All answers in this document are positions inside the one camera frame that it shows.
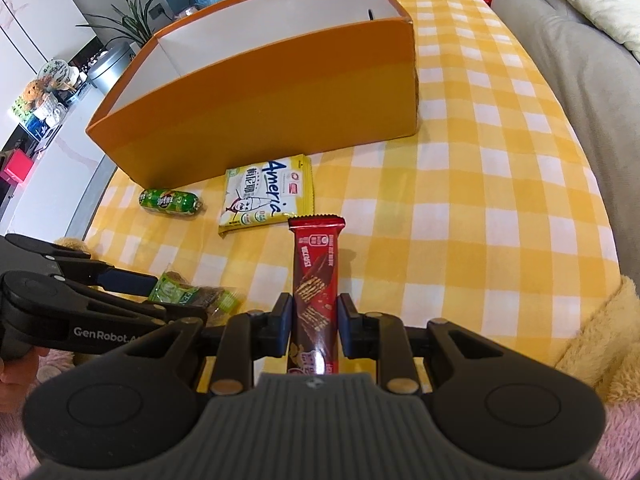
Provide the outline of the person's left hand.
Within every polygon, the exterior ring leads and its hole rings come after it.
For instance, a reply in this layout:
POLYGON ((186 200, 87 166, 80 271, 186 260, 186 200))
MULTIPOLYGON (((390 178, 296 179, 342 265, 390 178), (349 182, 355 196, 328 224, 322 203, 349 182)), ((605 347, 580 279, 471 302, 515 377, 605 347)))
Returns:
POLYGON ((21 406, 35 380, 39 360, 50 350, 34 347, 21 359, 1 362, 0 411, 14 413, 21 406))

